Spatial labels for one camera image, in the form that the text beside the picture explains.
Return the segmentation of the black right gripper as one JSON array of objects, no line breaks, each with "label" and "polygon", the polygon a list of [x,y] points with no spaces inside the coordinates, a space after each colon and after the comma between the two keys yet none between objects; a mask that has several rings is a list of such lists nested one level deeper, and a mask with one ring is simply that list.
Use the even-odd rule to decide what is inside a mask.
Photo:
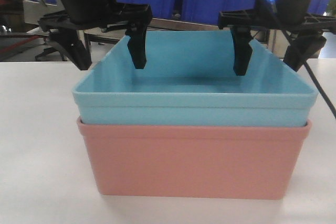
[{"label": "black right gripper", "polygon": [[[287,31],[317,30],[335,33],[335,18],[315,15],[308,12],[311,0],[255,0],[252,9],[221,11],[218,14],[218,27],[233,26],[230,29],[234,44],[233,70],[237,76],[246,74],[252,48],[249,27],[285,29]],[[298,71],[303,62],[319,52],[327,39],[319,32],[299,34],[288,46],[284,63]]]}]

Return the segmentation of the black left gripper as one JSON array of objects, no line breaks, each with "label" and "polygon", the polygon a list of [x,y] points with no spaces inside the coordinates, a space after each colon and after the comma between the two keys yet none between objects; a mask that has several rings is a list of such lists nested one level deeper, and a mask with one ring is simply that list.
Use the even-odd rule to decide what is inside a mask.
[{"label": "black left gripper", "polygon": [[126,4],[117,0],[61,2],[64,10],[44,15],[38,23],[43,30],[50,29],[48,44],[79,70],[88,70],[92,61],[76,30],[96,27],[102,30],[126,29],[125,34],[130,37],[127,46],[134,67],[144,69],[146,29],[153,17],[149,4]]}]

